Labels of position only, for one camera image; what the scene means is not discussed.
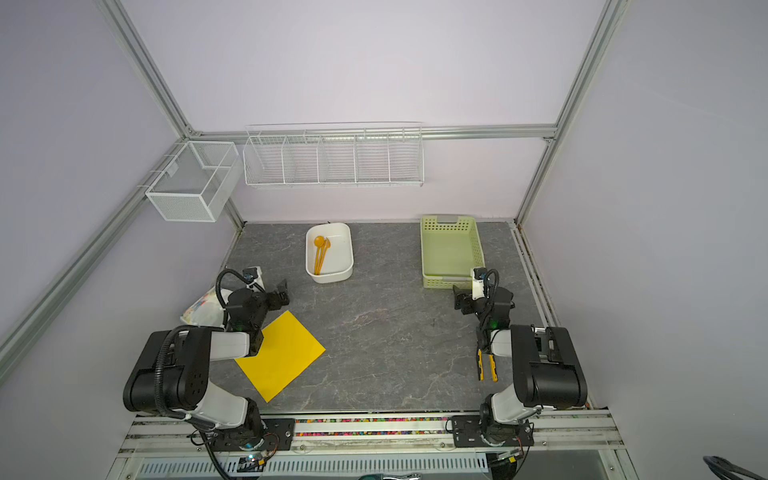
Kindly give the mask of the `yellow paper napkin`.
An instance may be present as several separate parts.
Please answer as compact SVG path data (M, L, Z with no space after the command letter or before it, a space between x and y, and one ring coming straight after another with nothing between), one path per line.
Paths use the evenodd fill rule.
M265 327L263 335L255 356L235 362L262 399L270 402L326 349L290 311Z

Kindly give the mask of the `white oval plastic tub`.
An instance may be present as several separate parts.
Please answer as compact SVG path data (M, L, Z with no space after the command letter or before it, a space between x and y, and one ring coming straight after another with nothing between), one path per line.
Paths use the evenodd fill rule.
M315 240L322 236L330 247L320 260ZM312 226L306 233L305 270L317 284L330 284L348 280L354 270L354 252L351 229L345 223L325 223Z

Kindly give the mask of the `orange plastic spoon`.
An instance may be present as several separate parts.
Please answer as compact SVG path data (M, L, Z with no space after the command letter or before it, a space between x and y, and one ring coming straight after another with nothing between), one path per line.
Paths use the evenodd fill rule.
M319 275L321 271L323 254L325 252L326 238L322 235L318 235L314 239L315 246L315 258L313 266L313 274Z

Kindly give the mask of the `orange plastic fork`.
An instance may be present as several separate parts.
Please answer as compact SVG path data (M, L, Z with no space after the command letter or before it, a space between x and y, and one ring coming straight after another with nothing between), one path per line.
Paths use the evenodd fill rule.
M317 260L317 266L316 266L317 274L320 274L322 272L322 267L324 264L327 251L331 247L331 241L328 237L324 237L323 240L324 240L323 245L319 247L319 254L318 254L318 260Z

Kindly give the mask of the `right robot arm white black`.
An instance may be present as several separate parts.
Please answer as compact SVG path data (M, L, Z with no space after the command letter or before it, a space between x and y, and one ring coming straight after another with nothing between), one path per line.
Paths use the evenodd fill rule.
M533 417L587 403L587 383L568 330L514 324L514 294L498 281L497 270L479 267L472 270L469 288L453 288L454 308L478 320L478 379L490 373L497 381L499 359L508 359L512 368L511 384L486 397L478 414L447 422L459 448L531 446Z

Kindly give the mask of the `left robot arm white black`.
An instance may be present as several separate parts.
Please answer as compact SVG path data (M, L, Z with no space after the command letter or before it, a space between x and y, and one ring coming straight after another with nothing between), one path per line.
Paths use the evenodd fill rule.
M180 325L150 335L125 384L125 408L186 422L213 451L261 448L268 431L256 403L216 385L210 366L254 358L268 313L289 303L287 282L267 290L260 268L223 269Z

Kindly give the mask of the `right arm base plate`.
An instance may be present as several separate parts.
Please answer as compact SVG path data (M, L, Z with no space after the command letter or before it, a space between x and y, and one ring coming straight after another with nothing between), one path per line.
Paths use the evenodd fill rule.
M446 426L458 448L523 448L534 444L533 427L528 421L508 425L482 419L479 414L455 415L447 420Z

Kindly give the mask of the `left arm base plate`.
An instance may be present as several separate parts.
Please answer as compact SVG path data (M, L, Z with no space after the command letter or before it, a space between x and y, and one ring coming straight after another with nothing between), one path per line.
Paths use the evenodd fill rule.
M277 417L262 419L254 427L216 430L209 436L214 452L287 451L294 438L294 418Z

